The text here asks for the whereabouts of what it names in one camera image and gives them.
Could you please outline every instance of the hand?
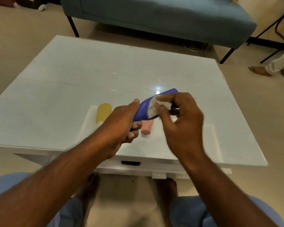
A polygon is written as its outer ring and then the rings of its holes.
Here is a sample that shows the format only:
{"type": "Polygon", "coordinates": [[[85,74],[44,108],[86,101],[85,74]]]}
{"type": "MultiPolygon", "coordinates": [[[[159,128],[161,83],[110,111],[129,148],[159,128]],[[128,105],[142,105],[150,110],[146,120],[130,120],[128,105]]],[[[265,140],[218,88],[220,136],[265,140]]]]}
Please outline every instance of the hand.
{"type": "Polygon", "coordinates": [[[157,96],[156,99],[171,102],[179,108],[170,111],[178,117],[176,122],[172,122],[167,108],[155,104],[163,123],[167,145],[179,161],[182,163],[186,159],[205,154],[202,139],[204,115],[193,97],[189,93],[173,93],[157,96]]]}
{"type": "Polygon", "coordinates": [[[106,159],[112,158],[123,143],[131,143],[138,137],[142,122],[133,122],[133,117],[139,107],[139,99],[135,99],[129,105],[116,107],[93,133],[97,142],[101,143],[102,151],[106,152],[106,159]]]}

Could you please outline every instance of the blue sofa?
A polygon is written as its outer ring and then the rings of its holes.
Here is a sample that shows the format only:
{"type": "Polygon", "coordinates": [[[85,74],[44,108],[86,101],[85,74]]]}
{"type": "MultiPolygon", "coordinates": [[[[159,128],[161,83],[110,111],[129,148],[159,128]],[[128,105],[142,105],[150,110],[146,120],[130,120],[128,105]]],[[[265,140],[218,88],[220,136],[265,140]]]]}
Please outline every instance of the blue sofa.
{"type": "Polygon", "coordinates": [[[71,17],[229,47],[240,47],[256,23],[231,0],[61,0],[71,17]]]}

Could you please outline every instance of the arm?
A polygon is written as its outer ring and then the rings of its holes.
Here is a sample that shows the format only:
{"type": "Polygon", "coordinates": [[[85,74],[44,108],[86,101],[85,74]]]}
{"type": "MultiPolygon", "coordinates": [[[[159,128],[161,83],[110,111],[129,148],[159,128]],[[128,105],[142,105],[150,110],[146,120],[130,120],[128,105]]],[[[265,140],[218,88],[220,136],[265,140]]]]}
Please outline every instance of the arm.
{"type": "Polygon", "coordinates": [[[0,227],[46,226],[92,171],[138,136],[139,100],[117,107],[92,135],[0,195],[0,227]]]}
{"type": "Polygon", "coordinates": [[[155,105],[170,150],[187,171],[216,225],[277,227],[205,154],[203,113],[192,96],[176,93],[157,99],[179,107],[178,120],[173,123],[169,111],[155,105]]]}

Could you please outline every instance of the purple bottle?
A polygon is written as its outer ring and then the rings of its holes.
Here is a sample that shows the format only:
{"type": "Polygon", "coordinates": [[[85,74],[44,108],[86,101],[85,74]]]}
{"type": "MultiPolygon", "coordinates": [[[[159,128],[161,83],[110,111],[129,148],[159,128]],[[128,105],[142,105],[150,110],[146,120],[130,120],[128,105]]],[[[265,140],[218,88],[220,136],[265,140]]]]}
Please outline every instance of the purple bottle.
{"type": "MultiPolygon", "coordinates": [[[[162,92],[159,95],[176,93],[176,92],[178,92],[177,89],[173,88],[173,89],[167,90],[165,92],[162,92]]],[[[139,110],[137,111],[137,113],[135,114],[135,116],[133,118],[134,122],[142,121],[142,120],[152,120],[152,119],[155,119],[155,118],[159,117],[159,115],[156,115],[156,116],[154,116],[152,118],[148,118],[148,106],[149,106],[149,103],[150,103],[151,99],[153,97],[155,97],[155,96],[152,96],[152,97],[144,100],[142,103],[140,103],[140,108],[139,108],[139,110]]]]}

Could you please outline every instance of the white tissue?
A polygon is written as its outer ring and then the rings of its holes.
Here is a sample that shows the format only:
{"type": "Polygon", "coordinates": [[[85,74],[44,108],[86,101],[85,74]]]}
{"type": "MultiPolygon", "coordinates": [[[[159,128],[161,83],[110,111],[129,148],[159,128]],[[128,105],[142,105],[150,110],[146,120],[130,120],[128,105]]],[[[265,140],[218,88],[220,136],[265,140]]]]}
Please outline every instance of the white tissue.
{"type": "Polygon", "coordinates": [[[149,105],[148,105],[148,111],[147,111],[148,118],[152,118],[152,117],[154,117],[154,116],[156,116],[158,114],[157,110],[155,108],[155,103],[158,103],[159,105],[163,105],[168,110],[171,109],[171,103],[170,102],[158,101],[158,100],[156,100],[156,97],[153,97],[151,99],[151,101],[149,102],[149,105]]]}

